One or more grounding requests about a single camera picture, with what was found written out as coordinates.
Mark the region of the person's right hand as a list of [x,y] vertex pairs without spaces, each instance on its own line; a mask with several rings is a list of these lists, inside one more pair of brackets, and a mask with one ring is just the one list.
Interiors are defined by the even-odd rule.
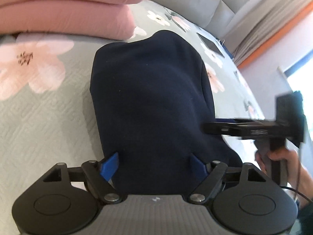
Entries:
[[274,152],[268,151],[267,157],[272,161],[285,160],[288,170],[288,183],[292,188],[312,199],[312,176],[301,164],[296,150],[281,147]]

